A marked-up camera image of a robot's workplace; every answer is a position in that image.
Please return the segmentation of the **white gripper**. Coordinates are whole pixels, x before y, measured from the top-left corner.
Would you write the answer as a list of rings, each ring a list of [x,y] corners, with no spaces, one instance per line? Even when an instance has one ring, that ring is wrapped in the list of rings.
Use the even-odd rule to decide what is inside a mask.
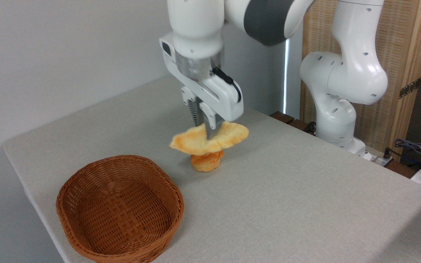
[[[206,137],[217,133],[217,122],[233,122],[244,112],[239,85],[219,67],[222,52],[204,59],[188,59],[174,47],[172,32],[159,39],[167,70],[183,87],[182,100],[189,107],[195,126],[205,124]]]

